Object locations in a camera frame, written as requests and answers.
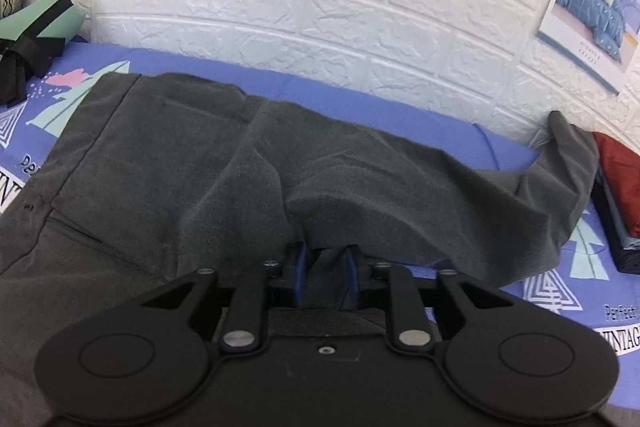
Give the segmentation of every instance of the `red folded garment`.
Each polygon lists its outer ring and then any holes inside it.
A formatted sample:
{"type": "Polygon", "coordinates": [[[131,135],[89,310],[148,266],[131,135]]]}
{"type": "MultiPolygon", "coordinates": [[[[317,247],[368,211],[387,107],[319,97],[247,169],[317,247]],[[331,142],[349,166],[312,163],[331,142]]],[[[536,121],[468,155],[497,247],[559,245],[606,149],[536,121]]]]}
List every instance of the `red folded garment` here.
{"type": "Polygon", "coordinates": [[[640,237],[640,156],[606,134],[594,132],[600,166],[629,234],[640,237]]]}

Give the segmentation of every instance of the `blue mattress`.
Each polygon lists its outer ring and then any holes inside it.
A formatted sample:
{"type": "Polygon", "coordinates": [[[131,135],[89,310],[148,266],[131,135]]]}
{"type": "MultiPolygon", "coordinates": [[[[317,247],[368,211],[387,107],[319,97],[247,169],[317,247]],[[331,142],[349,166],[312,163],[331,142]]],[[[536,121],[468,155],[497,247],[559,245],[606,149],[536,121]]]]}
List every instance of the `blue mattress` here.
{"type": "MultiPolygon", "coordinates": [[[[476,169],[522,171],[537,153],[484,129],[402,103],[290,74],[107,44],[72,42],[49,74],[34,78],[28,99],[0,108],[0,210],[40,168],[68,118],[110,71],[194,74],[248,93],[289,100],[340,120],[369,125],[437,147],[476,169]]],[[[429,267],[411,267],[433,277],[429,267]]],[[[611,403],[640,409],[640,276],[617,272],[598,214],[589,204],[555,270],[505,288],[518,297],[599,331],[616,350],[620,381],[611,403]]]]}

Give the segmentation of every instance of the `black strap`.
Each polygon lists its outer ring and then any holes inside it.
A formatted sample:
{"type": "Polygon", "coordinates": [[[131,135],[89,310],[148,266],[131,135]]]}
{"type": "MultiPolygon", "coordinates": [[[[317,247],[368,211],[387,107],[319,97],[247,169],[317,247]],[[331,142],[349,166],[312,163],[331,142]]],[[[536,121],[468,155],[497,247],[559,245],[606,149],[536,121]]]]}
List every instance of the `black strap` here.
{"type": "Polygon", "coordinates": [[[47,26],[71,8],[70,0],[57,0],[34,20],[14,41],[0,39],[0,104],[15,105],[27,99],[26,81],[42,78],[53,57],[60,57],[65,38],[39,37],[47,26]]]}

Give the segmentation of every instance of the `pink print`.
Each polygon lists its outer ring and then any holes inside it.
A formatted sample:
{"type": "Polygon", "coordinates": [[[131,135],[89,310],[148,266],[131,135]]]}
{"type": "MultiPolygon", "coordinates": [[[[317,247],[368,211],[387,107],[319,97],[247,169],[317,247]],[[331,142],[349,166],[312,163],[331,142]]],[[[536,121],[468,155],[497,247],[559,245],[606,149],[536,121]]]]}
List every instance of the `pink print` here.
{"type": "Polygon", "coordinates": [[[44,83],[49,86],[76,87],[88,76],[84,70],[73,70],[65,74],[52,74],[44,83]]]}

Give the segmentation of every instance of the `stack of folded clothes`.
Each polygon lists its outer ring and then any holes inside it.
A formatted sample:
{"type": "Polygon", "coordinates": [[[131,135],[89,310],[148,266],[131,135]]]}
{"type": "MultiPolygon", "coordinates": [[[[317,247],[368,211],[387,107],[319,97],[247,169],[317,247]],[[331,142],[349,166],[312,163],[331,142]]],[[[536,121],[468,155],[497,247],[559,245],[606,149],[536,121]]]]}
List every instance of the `stack of folded clothes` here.
{"type": "Polygon", "coordinates": [[[640,156],[599,132],[600,173],[593,203],[600,214],[619,271],[640,274],[640,156]]]}

